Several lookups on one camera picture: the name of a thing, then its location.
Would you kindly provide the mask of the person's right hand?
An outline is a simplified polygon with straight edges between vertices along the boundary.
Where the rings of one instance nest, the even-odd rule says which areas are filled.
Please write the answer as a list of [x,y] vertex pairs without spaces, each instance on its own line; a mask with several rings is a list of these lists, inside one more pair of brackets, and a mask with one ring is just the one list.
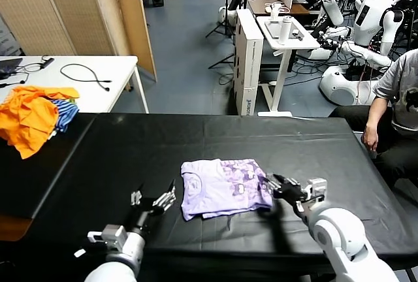
[[369,151],[376,151],[378,146],[378,130],[376,125],[367,124],[362,134],[362,142]]

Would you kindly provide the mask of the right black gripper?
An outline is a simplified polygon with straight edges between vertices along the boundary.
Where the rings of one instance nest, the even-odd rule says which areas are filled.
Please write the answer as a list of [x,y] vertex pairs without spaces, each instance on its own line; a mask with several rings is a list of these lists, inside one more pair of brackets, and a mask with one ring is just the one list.
[[298,181],[280,174],[261,178],[261,184],[275,199],[284,199],[287,202],[303,202],[308,198],[307,192]]

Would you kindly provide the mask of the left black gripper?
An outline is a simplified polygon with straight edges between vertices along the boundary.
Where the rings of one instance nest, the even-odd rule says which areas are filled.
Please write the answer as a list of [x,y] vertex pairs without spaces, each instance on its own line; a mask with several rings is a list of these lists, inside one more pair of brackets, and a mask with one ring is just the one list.
[[147,232],[152,217],[165,213],[176,201],[176,180],[172,180],[169,188],[159,198],[142,198],[144,184],[131,193],[130,201],[133,206],[129,218],[129,232]]

